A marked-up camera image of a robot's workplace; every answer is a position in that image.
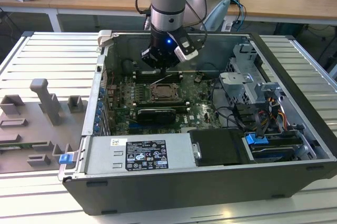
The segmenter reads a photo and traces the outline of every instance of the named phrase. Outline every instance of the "table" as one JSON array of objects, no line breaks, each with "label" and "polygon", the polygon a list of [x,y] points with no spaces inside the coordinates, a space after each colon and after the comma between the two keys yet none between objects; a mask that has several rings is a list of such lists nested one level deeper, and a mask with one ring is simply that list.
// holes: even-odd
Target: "table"
[{"label": "table", "polygon": [[[36,0],[17,2],[0,0],[0,7],[8,12],[48,14],[55,32],[62,31],[58,14],[139,16],[135,0]],[[151,0],[139,0],[140,8],[148,8]],[[248,21],[285,22],[302,24],[337,24],[336,0],[241,0],[247,8]],[[231,5],[227,20],[238,14]]]}]

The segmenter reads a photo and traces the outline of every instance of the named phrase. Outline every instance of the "aluminum profile table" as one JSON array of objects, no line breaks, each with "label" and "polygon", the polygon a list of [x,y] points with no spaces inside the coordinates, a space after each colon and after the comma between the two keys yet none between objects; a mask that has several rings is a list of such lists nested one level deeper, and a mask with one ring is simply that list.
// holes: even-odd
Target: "aluminum profile table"
[{"label": "aluminum profile table", "polygon": [[[27,80],[34,74],[39,74],[50,79],[49,86],[55,89],[60,99],[65,89],[84,89],[81,90],[83,94],[89,93],[94,68],[93,63],[87,59],[94,61],[99,55],[96,51],[96,37],[95,33],[35,33],[32,37],[22,37],[0,67],[0,91],[21,89],[24,94],[29,88]],[[326,112],[334,111],[336,107],[333,105],[337,102],[336,83],[296,41],[289,41],[284,36],[261,37],[334,130],[337,119],[332,115],[333,112],[331,116]],[[271,72],[263,67],[273,80]],[[25,79],[16,76],[17,72],[26,75]],[[26,95],[23,99],[35,101],[36,97]],[[337,223],[337,176],[330,180],[316,181],[286,199],[92,217],[83,212],[58,181],[57,173],[58,171],[43,171],[0,175],[1,224]],[[150,197],[160,197],[160,192]]]},{"label": "aluminum profile table", "polygon": [[97,57],[97,33],[40,33],[21,37],[0,66],[0,99],[18,94],[38,101],[29,89],[34,78],[48,79],[59,101],[70,95],[88,100]]},{"label": "aluminum profile table", "polygon": [[[337,83],[297,42],[285,36],[261,36],[289,76],[337,136]],[[272,72],[262,65],[271,81]]]}]

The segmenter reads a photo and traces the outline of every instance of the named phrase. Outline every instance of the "power supply label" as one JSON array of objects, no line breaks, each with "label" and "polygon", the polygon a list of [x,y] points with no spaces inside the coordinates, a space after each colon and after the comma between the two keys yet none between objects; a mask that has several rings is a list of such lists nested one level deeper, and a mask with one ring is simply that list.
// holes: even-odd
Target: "power supply label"
[{"label": "power supply label", "polygon": [[127,171],[168,169],[165,141],[128,141],[125,164]]}]

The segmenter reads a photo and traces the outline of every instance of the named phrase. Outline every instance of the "motherboard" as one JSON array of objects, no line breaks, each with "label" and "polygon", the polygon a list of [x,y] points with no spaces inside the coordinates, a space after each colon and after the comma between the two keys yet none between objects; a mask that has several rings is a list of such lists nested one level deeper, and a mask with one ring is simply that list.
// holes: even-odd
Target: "motherboard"
[{"label": "motherboard", "polygon": [[214,81],[203,73],[112,75],[108,82],[112,135],[187,133],[221,127],[211,104]]}]

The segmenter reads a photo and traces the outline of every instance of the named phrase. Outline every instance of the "sticker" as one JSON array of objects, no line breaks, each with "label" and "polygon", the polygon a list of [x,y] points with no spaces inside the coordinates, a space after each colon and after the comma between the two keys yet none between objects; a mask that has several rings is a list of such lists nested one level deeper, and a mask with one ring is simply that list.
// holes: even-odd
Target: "sticker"
[{"label": "sticker", "polygon": [[134,141],[126,143],[126,170],[168,169],[165,141]]},{"label": "sticker", "polygon": [[118,139],[112,138],[110,141],[110,146],[125,146],[127,142],[127,138]]}]

